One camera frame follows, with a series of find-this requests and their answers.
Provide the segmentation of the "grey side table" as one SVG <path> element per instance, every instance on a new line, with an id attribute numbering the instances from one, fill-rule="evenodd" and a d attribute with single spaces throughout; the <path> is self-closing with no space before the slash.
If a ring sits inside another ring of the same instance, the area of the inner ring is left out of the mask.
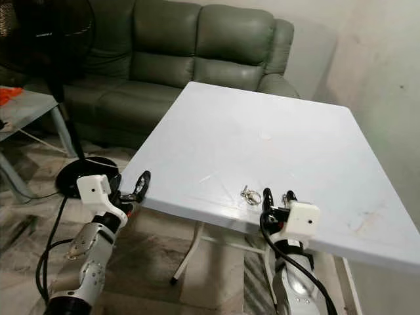
<path id="1" fill-rule="evenodd" d="M 9 138 L 15 132 L 22 130 L 45 114 L 52 117 L 66 155 L 75 158 L 77 153 L 74 144 L 72 144 L 65 117 L 61 114 L 59 103 L 49 94 L 23 90 L 5 103 L 0 109 L 0 120 L 2 122 L 0 139 Z M 3 179 L 8 181 L 17 201 L 24 203 L 37 199 L 3 154 L 0 154 L 0 168 Z"/>

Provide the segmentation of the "green leather sofa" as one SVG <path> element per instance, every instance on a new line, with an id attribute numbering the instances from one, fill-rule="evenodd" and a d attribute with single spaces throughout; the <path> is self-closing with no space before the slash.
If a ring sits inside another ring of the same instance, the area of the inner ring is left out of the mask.
<path id="1" fill-rule="evenodd" d="M 65 86 L 78 136 L 138 148 L 189 82 L 285 97 L 292 23 L 260 9 L 90 0 L 93 47 Z"/>

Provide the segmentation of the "black standing fan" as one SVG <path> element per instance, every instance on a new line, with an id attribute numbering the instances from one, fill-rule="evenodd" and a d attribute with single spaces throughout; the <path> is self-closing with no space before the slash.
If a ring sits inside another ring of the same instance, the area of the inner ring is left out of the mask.
<path id="1" fill-rule="evenodd" d="M 85 155 L 66 107 L 65 84 L 83 75 L 82 62 L 93 45 L 95 15 L 90 0 L 0 0 L 0 15 L 1 65 L 44 79 L 77 156 L 57 174 L 58 191 L 67 198 L 78 198 L 79 178 L 117 177 L 115 162 Z"/>

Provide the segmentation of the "white metal table legs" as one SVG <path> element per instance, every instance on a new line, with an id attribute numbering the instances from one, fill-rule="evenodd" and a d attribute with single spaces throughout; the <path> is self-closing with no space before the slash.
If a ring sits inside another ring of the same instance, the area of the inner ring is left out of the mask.
<path id="1" fill-rule="evenodd" d="M 186 271 L 198 269 L 200 261 L 221 264 L 228 270 L 233 263 L 210 260 L 205 251 L 231 249 L 243 255 L 243 305 L 248 315 L 275 315 L 277 296 L 274 267 L 281 258 L 274 258 L 270 246 L 258 235 L 243 234 L 210 223 L 195 222 L 192 243 L 170 279 L 171 285 L 183 281 Z M 311 252 L 313 274 L 323 282 L 340 315 L 363 315 L 352 270 L 344 258 Z"/>

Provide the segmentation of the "orange cloth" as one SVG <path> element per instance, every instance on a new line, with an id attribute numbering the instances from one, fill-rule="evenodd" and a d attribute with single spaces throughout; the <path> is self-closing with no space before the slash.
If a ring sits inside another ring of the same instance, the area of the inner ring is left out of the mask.
<path id="1" fill-rule="evenodd" d="M 0 107 L 2 108 L 7 102 L 21 95 L 24 88 L 21 87 L 1 87 L 0 88 Z"/>

